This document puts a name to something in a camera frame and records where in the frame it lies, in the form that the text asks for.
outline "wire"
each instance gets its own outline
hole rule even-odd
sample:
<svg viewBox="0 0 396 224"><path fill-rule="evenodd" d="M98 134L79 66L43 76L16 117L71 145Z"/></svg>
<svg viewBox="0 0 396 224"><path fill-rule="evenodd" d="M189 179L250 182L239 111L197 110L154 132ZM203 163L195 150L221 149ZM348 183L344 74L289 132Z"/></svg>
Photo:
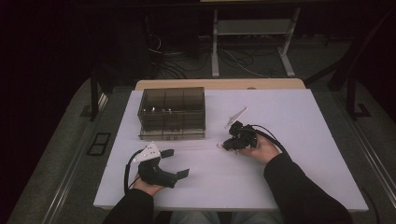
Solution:
<svg viewBox="0 0 396 224"><path fill-rule="evenodd" d="M137 150L136 153L134 153L134 155L132 155L131 159L128 160L128 163L125 165L125 173L124 173L124 193L125 194L128 192L128 189L130 188L130 187L128 187L128 182L129 182L129 171L131 169L131 162L134 159L134 157L136 157L136 155L142 151L143 151L143 149Z"/></svg>
<svg viewBox="0 0 396 224"><path fill-rule="evenodd" d="M207 65L209 56L210 56L210 51L204 49L200 53L200 59L198 60L195 58L187 57L186 55L178 55L176 57L165 57L164 62L159 64L159 67L162 70L159 72L159 75L163 79L167 79L167 76L176 79L181 79L181 78L188 79L188 77L186 76L186 72L198 72L204 69ZM199 61L200 62L199 66L192 69L187 69L181 66L179 63L177 63L177 62L186 62L191 60Z"/></svg>
<svg viewBox="0 0 396 224"><path fill-rule="evenodd" d="M273 138L277 141L276 137L275 137L268 129L262 127L261 125L257 125L257 124L254 124L254 125L251 125L251 126L252 126L252 127L259 127L259 128L264 129L264 130L267 131L269 134L271 134L271 136L273 136Z"/></svg>
<svg viewBox="0 0 396 224"><path fill-rule="evenodd" d="M158 39L158 47L156 49L159 49L161 47L161 44L162 44L162 41L161 41L160 37L157 36L157 35L150 35L150 36L154 36L154 37L156 37Z"/></svg>
<svg viewBox="0 0 396 224"><path fill-rule="evenodd" d="M134 180L134 182L136 182L136 180L138 180L138 179L140 179L140 176L138 176L138 177ZM128 189L131 188L131 186L134 184L134 182L132 182L132 184L129 185Z"/></svg>
<svg viewBox="0 0 396 224"><path fill-rule="evenodd" d="M244 50L238 50L238 49L234 49L233 51L235 51L235 52L237 52L237 53L239 53L239 54L245 55L245 57L238 58L238 60L242 60L242 61L244 61L245 59L249 59L249 60L250 60L249 63L247 63L246 61L244 61L244 62L246 63L247 66L248 66L248 65L251 65L251 64L254 64L253 54L257 51L257 49L254 49L253 53L247 53L247 52L245 52Z"/></svg>
<svg viewBox="0 0 396 224"><path fill-rule="evenodd" d="M264 133L264 132L262 132L262 131L260 131L260 130L256 130L256 129L244 129L244 128L238 129L238 130L239 130L239 131L247 131L247 132L259 134L259 135L265 137L266 139L268 139L270 142L274 143L274 145L276 145L276 146L280 149L280 151L281 151L282 153L286 154L288 157L290 156L289 153L288 153L288 151L282 146L282 144L280 144L279 141L275 140L275 139L272 138L270 135L268 135L268 134L266 134L266 133Z"/></svg>
<svg viewBox="0 0 396 224"><path fill-rule="evenodd" d="M221 58L221 60L223 62L227 63L229 66L231 66L233 68L240 68L241 65L244 66L244 67L248 66L247 62L243 61L242 59L237 59L237 61L236 61L235 59L230 57L229 54L225 54L225 51L221 51L220 49L219 49L218 55L219 55L219 57ZM236 63L237 66L229 63L228 61L231 61L232 63Z"/></svg>
<svg viewBox="0 0 396 224"><path fill-rule="evenodd" d="M184 54L183 52L170 52L170 53L165 53L165 56L173 56L173 55L181 55Z"/></svg>
<svg viewBox="0 0 396 224"><path fill-rule="evenodd" d="M259 77L270 78L270 77L268 77L268 76L265 76L265 75L262 75L262 74L258 74L258 73L255 73L255 72L252 72L252 71L246 69L246 68L245 68L244 66L242 66L242 65L235 59L235 57L234 57L230 52L228 52L227 50L225 50L225 49L219 49L219 50L220 50L220 51L224 51L224 52L226 52L227 54L229 54L229 55L235 60L235 62L236 62L243 70L249 72L250 74L253 74L253 75L256 75L256 76L259 76Z"/></svg>
<svg viewBox="0 0 396 224"><path fill-rule="evenodd" d="M160 52L160 51L158 51L158 50L155 50L155 49L148 49L149 51L151 51L151 52L154 52L154 53L159 53L159 54L163 54L163 52Z"/></svg>
<svg viewBox="0 0 396 224"><path fill-rule="evenodd" d="M256 57L266 57L266 56L270 56L270 55L274 55L274 54L276 54L276 56L277 56L277 54L278 54L278 49L277 48L274 48L274 49L272 49L269 53L257 53L258 52L258 50L260 50L261 49L261 46L263 46L263 43L264 43L264 41L262 41L262 39L261 38L259 38L259 42L258 42L258 44L259 44L259 46L258 47L255 47L255 49L252 51L252 52L245 52L244 50L242 50L242 52L240 51L240 50L233 50L233 51L237 51L237 52L239 52L239 53L242 53L242 54L245 54L245 55L247 55L247 57L243 57L243 58L239 58L239 60L245 60L246 58L253 58L253 59L255 59ZM225 48L225 47L227 47L227 46L230 46L229 44L227 44L227 45L224 45L222 42L219 42L219 48ZM221 58L225 63L227 63L228 65L230 65L231 67L235 67L234 65L232 65L232 64L229 64L228 62L226 62L223 58ZM277 75L277 76L279 76L284 70L283 70L283 66L281 67L281 68L276 68L276 65L278 64L278 62L279 62L279 58L278 57L276 57L276 59L274 60L274 62L273 63L267 63L267 64L271 64L270 66L268 66L268 67L264 67L262 70L260 70L259 72L256 72L256 73L258 73L258 74L261 74L262 75L262 72L264 71L265 73L268 73L269 74L269 77L273 77L273 75Z"/></svg>

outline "white board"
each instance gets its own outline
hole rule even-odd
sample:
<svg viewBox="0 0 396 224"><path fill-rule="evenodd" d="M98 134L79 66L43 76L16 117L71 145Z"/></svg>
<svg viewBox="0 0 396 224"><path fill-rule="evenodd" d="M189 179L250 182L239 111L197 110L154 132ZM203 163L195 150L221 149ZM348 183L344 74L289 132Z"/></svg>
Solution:
<svg viewBox="0 0 396 224"><path fill-rule="evenodd" d="M137 117L142 91L133 91L126 106L93 205L112 208L123 197L125 164L149 142L139 140ZM175 155L161 160L170 173L190 168L190 175L155 195L162 210L272 210L276 203L264 178L264 165L252 158L235 156L217 148L231 136L224 129L229 117L244 125L258 124L273 133L315 183L349 211L366 211L367 204L343 160L310 90L205 91L206 138L190 141L157 141L160 150L173 148ZM132 164L130 180L137 165Z"/></svg>

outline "black cable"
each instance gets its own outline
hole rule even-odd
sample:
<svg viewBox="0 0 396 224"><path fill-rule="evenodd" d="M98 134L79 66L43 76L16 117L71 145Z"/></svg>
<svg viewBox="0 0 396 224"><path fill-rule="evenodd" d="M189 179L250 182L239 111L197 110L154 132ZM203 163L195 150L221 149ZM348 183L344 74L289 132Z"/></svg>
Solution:
<svg viewBox="0 0 396 224"><path fill-rule="evenodd" d="M246 131L246 132L251 132L251 133L257 133L257 134L265 137L266 139L268 139L270 142L274 143L274 145L276 145L280 149L280 151L282 153L284 153L284 154L289 156L288 151L282 146L282 144L280 144L279 141L275 140L273 137L271 137L270 135L268 135L268 134L266 134L266 133L264 133L264 132L262 132L260 130L242 128L242 129L238 129L238 131Z"/></svg>
<svg viewBox="0 0 396 224"><path fill-rule="evenodd" d="M246 55L245 57L237 58L237 59L238 59L238 60L241 60L241 61L245 61L245 59L249 59L249 60L250 60L249 63L245 61L245 63L247 64L247 66L248 66L248 65L254 64L254 58L253 58L253 54L252 54L252 53L250 54L250 53L245 52L244 50L238 50L238 49L233 49L233 51L235 51L235 52L237 52L237 53L239 53L239 54L242 54L242 55Z"/></svg>
<svg viewBox="0 0 396 224"><path fill-rule="evenodd" d="M256 57L265 57L265 56L269 56L269 55L271 55L271 54L276 54L277 53L277 49L276 50L274 50L274 51L272 51L272 52L270 52L270 53L264 53L264 54L254 54L254 53L252 53L252 55L251 56L256 56Z"/></svg>
<svg viewBox="0 0 396 224"><path fill-rule="evenodd" d="M177 67L177 68L183 70L184 72L197 72L197 71L201 71L202 69L204 69L205 66L206 66L206 64L207 64L207 61L208 61L208 59L209 59L210 52L202 52L201 55L203 55L203 54L205 54L205 53L206 53L207 55L206 55L206 57L205 57L205 59L204 59L204 63L203 63L201 66L199 66L198 68L186 69L186 68L180 66L179 64L174 63L173 60L167 60L167 61L168 61L169 63L173 64L175 67Z"/></svg>
<svg viewBox="0 0 396 224"><path fill-rule="evenodd" d="M182 71L186 71L185 68L183 68L182 66L180 66L180 65L177 64L177 63L172 62L171 60L166 60L166 62L172 64L172 65L169 65L169 64L168 64L169 66L173 66L173 67L175 67L175 68L181 69Z"/></svg>
<svg viewBox="0 0 396 224"><path fill-rule="evenodd" d="M167 69L174 71L174 72L177 74L178 77L180 77L179 75L182 75L185 79L187 79L187 77L186 77L186 75L184 74L184 72L183 72L183 71L180 71L180 70L178 69L178 67L180 67L180 66L173 66L173 65L169 65L169 64L167 64L167 63L164 63L164 65L167 66Z"/></svg>
<svg viewBox="0 0 396 224"><path fill-rule="evenodd" d="M134 180L134 182L132 182L132 184L129 185L128 189L130 189L131 186L132 186L138 179L140 179L140 176L138 176L138 177Z"/></svg>
<svg viewBox="0 0 396 224"><path fill-rule="evenodd" d="M244 68L248 67L248 63L247 62L245 62L243 60L240 60L240 59L237 59L237 58L233 58L231 56L232 54L230 54L230 52L228 52L227 50L219 49L218 55L219 55L220 59L224 63L229 65L230 67L239 68L239 69L241 68L241 66L244 67Z"/></svg>
<svg viewBox="0 0 396 224"><path fill-rule="evenodd" d="M163 71L159 71L159 72L158 72L158 75L159 75L160 77L162 77L163 79L165 79L165 76L163 75Z"/></svg>
<svg viewBox="0 0 396 224"><path fill-rule="evenodd" d="M134 153L134 155L132 155L131 159L129 159L128 163L125 165L125 174L124 174L124 192L125 192L125 194L129 190L128 182L129 182L129 171L131 169L131 162L134 159L134 157L136 157L136 155L142 151L143 151L143 149L137 150L136 153Z"/></svg>
<svg viewBox="0 0 396 224"><path fill-rule="evenodd" d="M164 65L165 71L174 74L174 75L176 76L177 79L180 79L180 75L179 75L179 73L178 73L178 72L179 72L178 70L176 70L176 71L175 71L175 70L172 70L172 69L171 69L171 66L169 66L169 65L166 64L166 63L164 63L163 65Z"/></svg>
<svg viewBox="0 0 396 224"><path fill-rule="evenodd" d="M161 69L163 69L163 70L165 71L165 74L166 74L166 75L168 75L167 72L169 72L169 76L171 76L172 78L180 79L180 76L178 75L178 73L176 73L176 72L173 71L173 70L168 69L168 68L166 67L166 64L164 64L163 66L160 65L160 67L161 67Z"/></svg>
<svg viewBox="0 0 396 224"><path fill-rule="evenodd" d="M262 127L261 125L257 125L257 124L254 124L254 125L251 125L251 126L252 126L252 127L259 127L259 128L264 129L264 130L267 131L269 134L271 134L271 136L273 136L274 139L277 141L276 137L275 137L268 129Z"/></svg>

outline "black handheld device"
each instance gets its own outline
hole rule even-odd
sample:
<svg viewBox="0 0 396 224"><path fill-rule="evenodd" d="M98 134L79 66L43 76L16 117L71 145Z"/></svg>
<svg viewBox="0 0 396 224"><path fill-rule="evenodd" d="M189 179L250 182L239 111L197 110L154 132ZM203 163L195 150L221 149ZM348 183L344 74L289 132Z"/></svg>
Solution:
<svg viewBox="0 0 396 224"><path fill-rule="evenodd" d="M269 134L264 133L260 130L255 129L254 127L260 127L263 128L265 131L267 131ZM222 147L226 150L238 150L238 149L243 149L248 146L251 147L256 147L257 146L257 138L256 134L259 134L265 138L267 138L269 141L271 141L274 145L276 145L282 153L285 153L286 155L289 155L286 149L280 144L279 141L274 137L273 134L271 134L267 129L260 125L246 125L244 126L241 122L238 120L230 127L229 134L232 136L230 139L227 139L224 141L222 144Z"/></svg>
<svg viewBox="0 0 396 224"><path fill-rule="evenodd" d="M131 162L134 160L134 157L141 153L143 149L136 151L136 153L129 159L128 163L125 166L125 174L124 174L124 192L125 194L128 192L129 186L129 172L131 168ZM146 183L150 185L160 185L167 188L174 188L176 182L179 179L185 178L189 175L190 169L179 171L175 175L165 172L159 166L161 158L167 158L174 155L173 149L167 149L161 151L161 157L157 157L147 161L141 161L138 166L138 174L139 177Z"/></svg>

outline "clear plastic box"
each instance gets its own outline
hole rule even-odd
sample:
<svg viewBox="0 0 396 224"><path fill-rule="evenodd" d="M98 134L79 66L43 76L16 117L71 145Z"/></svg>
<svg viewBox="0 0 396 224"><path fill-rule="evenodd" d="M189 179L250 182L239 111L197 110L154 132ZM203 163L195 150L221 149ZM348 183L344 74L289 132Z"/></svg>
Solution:
<svg viewBox="0 0 396 224"><path fill-rule="evenodd" d="M145 89L137 116L142 140L205 138L205 89Z"/></svg>

